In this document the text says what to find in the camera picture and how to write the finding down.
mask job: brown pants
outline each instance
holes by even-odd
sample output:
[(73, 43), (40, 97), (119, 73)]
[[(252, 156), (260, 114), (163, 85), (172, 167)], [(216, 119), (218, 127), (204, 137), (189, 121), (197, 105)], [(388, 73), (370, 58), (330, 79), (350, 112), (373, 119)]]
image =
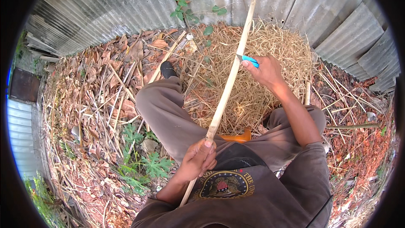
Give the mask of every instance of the brown pants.
[[(207, 134), (207, 129), (198, 126), (182, 109), (184, 98), (177, 77), (162, 79), (145, 85), (136, 96), (136, 108), (163, 144), (167, 152), (176, 161), (181, 162), (189, 146)], [(323, 112), (315, 106), (306, 106), (312, 119), (322, 133), (326, 126)], [(246, 142), (272, 171), (277, 171), (292, 160), (300, 151), (291, 125), (283, 108), (275, 109), (268, 122), (270, 129), (266, 134)], [(229, 147), (220, 136), (214, 138), (217, 153)]]

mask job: straw pile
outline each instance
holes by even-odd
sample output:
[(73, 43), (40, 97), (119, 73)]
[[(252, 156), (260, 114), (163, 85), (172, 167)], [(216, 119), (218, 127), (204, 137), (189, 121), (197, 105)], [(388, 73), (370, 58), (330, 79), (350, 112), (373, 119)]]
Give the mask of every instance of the straw pile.
[[(245, 55), (270, 54), (277, 58), (285, 81), (301, 100), (305, 93), (305, 81), (310, 79), (313, 70), (308, 43), (298, 33), (265, 24), (262, 20), (256, 20), (252, 26)], [(187, 97), (187, 100), (198, 99), (203, 104), (197, 108), (195, 121), (204, 128), (209, 126), (219, 103), (242, 30), (241, 27), (214, 25), (214, 31), (209, 37), (212, 40), (209, 59), (206, 57), (200, 66), (195, 79), (198, 84)], [(241, 133), (246, 126), (258, 130), (263, 116), (278, 105), (275, 96), (241, 66), (218, 133), (234, 135)]]

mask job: ground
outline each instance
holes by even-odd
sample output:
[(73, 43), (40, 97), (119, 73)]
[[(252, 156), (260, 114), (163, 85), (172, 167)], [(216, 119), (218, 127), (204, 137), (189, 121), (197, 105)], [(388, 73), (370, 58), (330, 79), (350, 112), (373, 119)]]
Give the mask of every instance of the ground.
[[(215, 103), (207, 101), (210, 91), (220, 90), (222, 81), (205, 77), (221, 53), (213, 54), (230, 44), (215, 35), (224, 30), (240, 33), (238, 28), (223, 24), (213, 30), (203, 35), (205, 26), (194, 27), (194, 40), (180, 39), (168, 58), (181, 73), (184, 108), (199, 124), (204, 118), (209, 121), (208, 113), (215, 110)], [(72, 225), (127, 227), (147, 196), (164, 187), (176, 172), (175, 162), (137, 114), (133, 97), (149, 82), (181, 33), (172, 29), (123, 35), (60, 59), (49, 73), (42, 104), (47, 162), (55, 194), (69, 210)], [(331, 147), (327, 154), (334, 194), (330, 227), (350, 222), (355, 227), (369, 216), (359, 219), (359, 210), (372, 210), (367, 200), (378, 200), (392, 170), (397, 148), (392, 141), (392, 96), (373, 94), (367, 88), (373, 80), (357, 83), (342, 70), (320, 61), (311, 67), (290, 86), (301, 99), (305, 80), (311, 81), (311, 103), (324, 109), (329, 126), (369, 123), (366, 112), (375, 113), (374, 122), (379, 123), (377, 128), (326, 129), (323, 134)], [(284, 70), (288, 74), (295, 68)], [(201, 93), (201, 85), (208, 91)], [(266, 131), (257, 122), (276, 106), (276, 101), (266, 105), (256, 122), (248, 123), (253, 136)], [(224, 125), (223, 130), (229, 132), (229, 127)]]

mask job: left hand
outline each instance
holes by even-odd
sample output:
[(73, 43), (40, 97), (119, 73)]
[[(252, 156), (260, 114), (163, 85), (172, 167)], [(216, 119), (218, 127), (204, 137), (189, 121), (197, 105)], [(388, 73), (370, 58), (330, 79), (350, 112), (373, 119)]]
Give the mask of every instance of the left hand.
[(202, 176), (205, 171), (211, 170), (217, 164), (215, 142), (200, 141), (192, 144), (184, 155), (183, 162), (176, 172), (177, 179), (180, 181), (191, 181)]

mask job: circular emblem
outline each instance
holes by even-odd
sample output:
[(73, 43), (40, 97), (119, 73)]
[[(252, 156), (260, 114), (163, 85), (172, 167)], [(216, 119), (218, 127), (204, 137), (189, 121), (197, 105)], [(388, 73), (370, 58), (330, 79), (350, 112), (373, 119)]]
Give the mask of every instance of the circular emblem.
[(234, 198), (245, 195), (249, 190), (246, 179), (236, 172), (211, 174), (200, 190), (201, 198)]

